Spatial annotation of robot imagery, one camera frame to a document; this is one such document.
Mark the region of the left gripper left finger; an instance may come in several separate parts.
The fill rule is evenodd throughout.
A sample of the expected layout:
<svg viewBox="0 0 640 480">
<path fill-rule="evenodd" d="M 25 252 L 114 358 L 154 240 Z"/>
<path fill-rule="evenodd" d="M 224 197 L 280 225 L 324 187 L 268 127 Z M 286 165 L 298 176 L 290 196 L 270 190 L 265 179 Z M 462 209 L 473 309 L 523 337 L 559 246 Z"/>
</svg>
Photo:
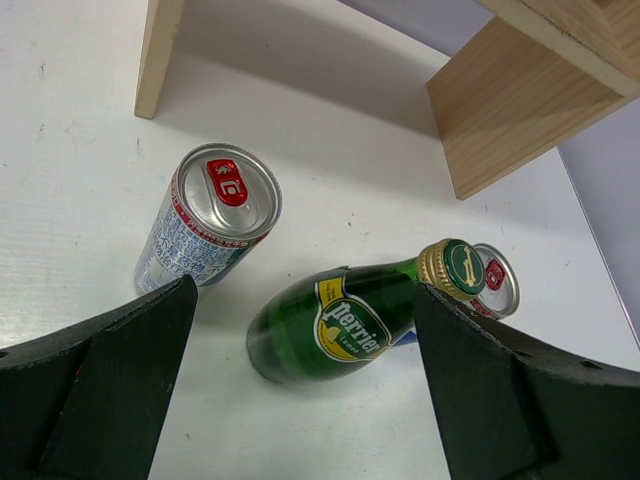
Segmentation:
<svg viewBox="0 0 640 480">
<path fill-rule="evenodd" d="M 2 348 L 2 478 L 147 478 L 197 299 L 184 276 Z"/>
</svg>

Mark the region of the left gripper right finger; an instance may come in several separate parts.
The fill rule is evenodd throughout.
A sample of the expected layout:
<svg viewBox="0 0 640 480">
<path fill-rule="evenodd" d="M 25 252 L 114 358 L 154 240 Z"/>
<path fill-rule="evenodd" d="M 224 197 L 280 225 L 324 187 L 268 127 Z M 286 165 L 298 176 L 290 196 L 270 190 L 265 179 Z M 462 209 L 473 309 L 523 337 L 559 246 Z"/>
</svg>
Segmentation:
<svg viewBox="0 0 640 480">
<path fill-rule="evenodd" d="M 428 285 L 414 319 L 452 478 L 638 478 L 638 372 L 549 345 Z"/>
</svg>

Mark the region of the green Perrier bottle yellow label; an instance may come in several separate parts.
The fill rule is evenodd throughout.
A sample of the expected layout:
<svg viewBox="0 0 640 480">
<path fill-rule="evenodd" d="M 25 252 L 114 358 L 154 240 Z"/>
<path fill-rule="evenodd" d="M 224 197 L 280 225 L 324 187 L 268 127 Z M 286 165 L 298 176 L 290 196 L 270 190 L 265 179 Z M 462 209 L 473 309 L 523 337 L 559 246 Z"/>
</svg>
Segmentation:
<svg viewBox="0 0 640 480">
<path fill-rule="evenodd" d="M 287 287 L 258 313 L 246 337 L 249 360 L 278 383 L 343 377 L 409 332 L 422 286 L 467 302 L 485 284 L 477 249 L 453 238 L 398 262 L 322 271 Z"/>
</svg>

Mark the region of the wooden three-tier shelf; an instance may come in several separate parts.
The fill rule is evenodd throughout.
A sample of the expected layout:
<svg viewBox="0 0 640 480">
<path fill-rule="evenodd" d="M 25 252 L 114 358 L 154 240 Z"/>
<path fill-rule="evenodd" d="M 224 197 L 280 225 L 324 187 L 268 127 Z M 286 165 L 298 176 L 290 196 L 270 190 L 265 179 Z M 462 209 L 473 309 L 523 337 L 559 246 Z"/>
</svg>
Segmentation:
<svg viewBox="0 0 640 480">
<path fill-rule="evenodd" d="M 451 58 L 338 1 L 152 1 L 134 112 L 176 45 L 423 131 L 466 199 L 639 96 L 635 1 L 491 1 Z"/>
</svg>

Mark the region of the silver blue can left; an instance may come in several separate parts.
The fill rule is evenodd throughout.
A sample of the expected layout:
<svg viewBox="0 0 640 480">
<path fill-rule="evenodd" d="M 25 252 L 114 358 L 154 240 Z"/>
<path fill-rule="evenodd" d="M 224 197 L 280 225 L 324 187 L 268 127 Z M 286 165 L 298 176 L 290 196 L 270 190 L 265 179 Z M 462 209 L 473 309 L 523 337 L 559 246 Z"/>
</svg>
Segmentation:
<svg viewBox="0 0 640 480">
<path fill-rule="evenodd" d="M 276 225 L 282 192 L 250 152 L 209 143 L 173 173 L 136 265 L 134 285 L 150 293 L 184 275 L 199 288 L 220 282 Z"/>
</svg>

